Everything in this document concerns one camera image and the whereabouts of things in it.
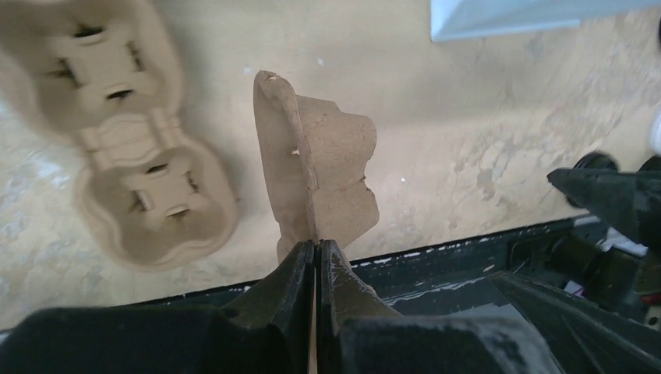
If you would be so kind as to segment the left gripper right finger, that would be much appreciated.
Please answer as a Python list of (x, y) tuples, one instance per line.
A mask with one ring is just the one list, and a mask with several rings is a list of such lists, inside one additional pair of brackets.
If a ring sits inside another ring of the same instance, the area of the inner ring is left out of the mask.
[(319, 373), (558, 373), (521, 319), (404, 316), (355, 275), (336, 241), (316, 249)]

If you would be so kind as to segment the light blue paper bag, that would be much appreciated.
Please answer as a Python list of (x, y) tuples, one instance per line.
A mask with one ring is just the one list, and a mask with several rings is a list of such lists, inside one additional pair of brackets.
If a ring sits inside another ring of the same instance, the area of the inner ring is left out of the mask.
[(432, 0), (429, 35), (440, 43), (575, 27), (587, 19), (659, 5), (658, 0)]

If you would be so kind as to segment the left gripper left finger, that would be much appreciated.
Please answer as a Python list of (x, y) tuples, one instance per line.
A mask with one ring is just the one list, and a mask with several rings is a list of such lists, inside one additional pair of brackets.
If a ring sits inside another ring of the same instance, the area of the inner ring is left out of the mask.
[(314, 245), (222, 307), (46, 309), (2, 342), (4, 373), (305, 373)]

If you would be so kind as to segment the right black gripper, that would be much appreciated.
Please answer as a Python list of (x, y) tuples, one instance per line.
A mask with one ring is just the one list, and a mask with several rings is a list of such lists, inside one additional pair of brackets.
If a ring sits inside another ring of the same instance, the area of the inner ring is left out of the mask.
[(569, 234), (550, 246), (547, 269), (567, 279), (564, 291), (508, 272), (489, 281), (542, 335), (562, 373), (659, 373), (660, 307), (634, 287), (646, 247), (660, 247), (660, 173), (558, 168), (547, 179), (620, 233), (596, 243)]

